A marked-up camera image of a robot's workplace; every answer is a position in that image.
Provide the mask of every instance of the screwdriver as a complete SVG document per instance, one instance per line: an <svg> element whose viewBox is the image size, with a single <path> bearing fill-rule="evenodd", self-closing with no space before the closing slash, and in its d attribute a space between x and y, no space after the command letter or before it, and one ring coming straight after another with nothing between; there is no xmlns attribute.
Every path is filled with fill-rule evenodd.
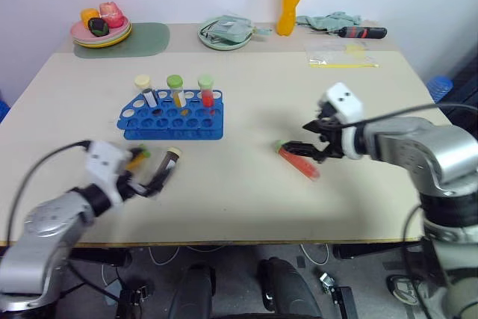
<svg viewBox="0 0 478 319"><path fill-rule="evenodd" d="M359 37L362 39L383 39L387 35L386 28L370 26L344 26L339 30L313 31L313 34L337 34L339 37Z"/></svg>

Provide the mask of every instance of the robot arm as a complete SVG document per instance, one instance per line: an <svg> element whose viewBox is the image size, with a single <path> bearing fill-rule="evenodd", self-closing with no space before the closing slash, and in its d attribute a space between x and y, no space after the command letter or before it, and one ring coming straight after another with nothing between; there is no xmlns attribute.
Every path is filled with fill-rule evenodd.
<svg viewBox="0 0 478 319"><path fill-rule="evenodd" d="M284 148L311 157L375 161L405 168L417 189L423 226L441 269L476 269L478 258L478 142L457 126L435 126L418 117L362 121L360 101L343 84L327 90L319 101L316 120L303 126L328 143L323 151L308 143L291 141ZM447 283L440 312L451 318L476 300L478 278ZM467 315L475 315L467 310Z"/></svg>
<svg viewBox="0 0 478 319"><path fill-rule="evenodd" d="M159 192L179 156L178 150L168 151L152 181L141 185L125 171L131 152L106 142L91 143L87 172L92 183L31 211L22 236L2 259L1 311L21 318L28 310L28 315L37 312L37 318L48 318L48 310L60 297L69 253L95 217L135 194L151 196Z"/></svg>

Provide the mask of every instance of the table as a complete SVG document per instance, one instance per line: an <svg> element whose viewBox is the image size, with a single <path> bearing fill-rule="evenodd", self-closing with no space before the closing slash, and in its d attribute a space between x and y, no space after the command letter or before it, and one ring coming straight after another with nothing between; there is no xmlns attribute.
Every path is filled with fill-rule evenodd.
<svg viewBox="0 0 478 319"><path fill-rule="evenodd" d="M174 176L156 199L135 197L100 217L83 245L399 240L418 202L405 170L368 158L329 159L312 182L272 150L278 139L316 141L301 127L337 81L363 101L368 117L431 102L393 42L371 45L378 68L313 69L304 41L326 35L297 29L289 38L272 35L234 52L216 52L197 40L196 26L171 25L168 49L147 58L80 59L69 41L49 58L0 125L0 223L6 223L23 175L50 150L82 139L139 143L125 140L116 128L122 107L137 94L136 75L150 74L155 87L166 87L166 77L178 73L185 87L196 88L197 76L209 73L224 93L223 139L147 142L183 151ZM416 115L448 123L438 110ZM53 158L25 192L14 237L34 206L85 184L83 152ZM410 239L420 233L416 220ZM3 225L0 239L5 236Z"/></svg>

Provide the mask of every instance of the blue test tube rack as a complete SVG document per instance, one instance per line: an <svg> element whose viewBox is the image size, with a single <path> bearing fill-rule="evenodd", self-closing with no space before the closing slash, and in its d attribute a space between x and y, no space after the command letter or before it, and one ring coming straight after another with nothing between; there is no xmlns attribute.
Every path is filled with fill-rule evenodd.
<svg viewBox="0 0 478 319"><path fill-rule="evenodd" d="M154 90L150 108L139 94L122 110L117 128L126 140L219 140L223 137L223 93L214 90L214 106L202 105L199 90L184 90L186 106L177 108L170 90Z"/></svg>

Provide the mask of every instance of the yellow cap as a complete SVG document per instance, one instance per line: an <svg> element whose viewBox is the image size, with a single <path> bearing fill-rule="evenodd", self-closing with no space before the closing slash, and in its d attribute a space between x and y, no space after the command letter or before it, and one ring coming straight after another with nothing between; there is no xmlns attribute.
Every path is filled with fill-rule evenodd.
<svg viewBox="0 0 478 319"><path fill-rule="evenodd" d="M176 154L178 157L181 157L182 155L182 151L176 147L170 147L169 149L167 149L169 152L172 152L174 154Z"/></svg>
<svg viewBox="0 0 478 319"><path fill-rule="evenodd" d="M134 78L134 84L138 86L141 90L147 89L150 87L150 78L149 75L138 75Z"/></svg>

